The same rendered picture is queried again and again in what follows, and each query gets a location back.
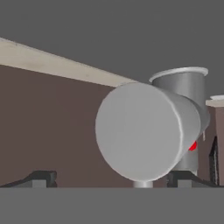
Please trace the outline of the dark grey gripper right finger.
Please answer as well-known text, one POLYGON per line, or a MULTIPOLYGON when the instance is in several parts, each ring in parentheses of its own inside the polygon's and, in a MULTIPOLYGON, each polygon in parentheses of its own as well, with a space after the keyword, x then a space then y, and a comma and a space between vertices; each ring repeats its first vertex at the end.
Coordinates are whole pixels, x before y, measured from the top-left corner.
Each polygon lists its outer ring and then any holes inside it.
POLYGON ((167 186, 180 188, 205 188, 205 187, 214 187, 214 188, 224 188, 224 185, 216 185, 210 181, 203 180, 195 176, 190 171, 170 171, 167 174, 167 186))

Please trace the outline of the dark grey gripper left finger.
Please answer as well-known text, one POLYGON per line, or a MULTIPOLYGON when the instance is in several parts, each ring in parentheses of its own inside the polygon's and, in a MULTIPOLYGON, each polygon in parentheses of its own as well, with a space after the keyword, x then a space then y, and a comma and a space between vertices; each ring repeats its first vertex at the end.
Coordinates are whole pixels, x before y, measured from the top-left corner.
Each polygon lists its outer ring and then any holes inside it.
POLYGON ((5 185, 0 185, 0 188, 8 188, 8 187, 50 188, 57 186, 56 179, 57 179, 56 171, 33 171, 25 178, 13 181, 5 185))

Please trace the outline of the brown cabinet front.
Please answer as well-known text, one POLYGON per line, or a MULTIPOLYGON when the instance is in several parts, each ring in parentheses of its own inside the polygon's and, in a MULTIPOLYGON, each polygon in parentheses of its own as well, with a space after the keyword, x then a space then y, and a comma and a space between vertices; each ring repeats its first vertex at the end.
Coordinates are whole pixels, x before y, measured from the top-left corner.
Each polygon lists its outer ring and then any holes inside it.
POLYGON ((95 116, 112 90, 0 66, 0 185, 56 171, 59 187, 132 187, 95 141, 95 116))

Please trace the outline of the grey cylinder with red mark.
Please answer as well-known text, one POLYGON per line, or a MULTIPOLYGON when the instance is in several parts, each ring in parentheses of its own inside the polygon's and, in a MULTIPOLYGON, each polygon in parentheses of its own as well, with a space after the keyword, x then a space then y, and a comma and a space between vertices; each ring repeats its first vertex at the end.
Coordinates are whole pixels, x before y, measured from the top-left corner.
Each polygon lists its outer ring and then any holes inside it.
POLYGON ((196 172, 187 152, 210 123, 207 75, 204 67, 174 68, 112 90, 95 118, 96 142, 112 170, 137 188, 172 170, 196 172))

